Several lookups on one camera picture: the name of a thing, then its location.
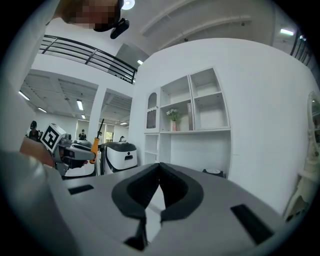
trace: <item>balcony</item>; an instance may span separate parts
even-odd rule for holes
[[[135,75],[138,71],[133,66],[103,50],[59,36],[45,35],[38,53],[88,65],[130,84],[135,82]]]

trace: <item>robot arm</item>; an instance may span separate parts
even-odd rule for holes
[[[54,167],[64,176],[68,169],[80,168],[85,161],[93,160],[96,154],[91,152],[92,144],[88,141],[72,141],[71,134],[61,127],[50,123],[41,137],[41,142],[51,153]]]

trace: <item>black metal railing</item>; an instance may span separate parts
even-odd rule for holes
[[[40,54],[47,54],[83,63],[110,73],[133,84],[138,71],[123,60],[88,44],[71,39],[45,35],[39,49]]]
[[[298,30],[295,34],[294,44],[290,53],[291,56],[308,66],[313,53],[307,39]]]

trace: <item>hand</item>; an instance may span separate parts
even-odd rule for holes
[[[55,162],[51,154],[46,149],[45,145],[40,142],[36,142],[29,138],[24,138],[20,148],[20,153],[26,156],[34,157],[39,162],[47,166],[55,167]]]

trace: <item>pink vase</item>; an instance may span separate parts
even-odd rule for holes
[[[178,131],[177,122],[176,121],[172,121],[172,131],[173,132],[177,132]]]

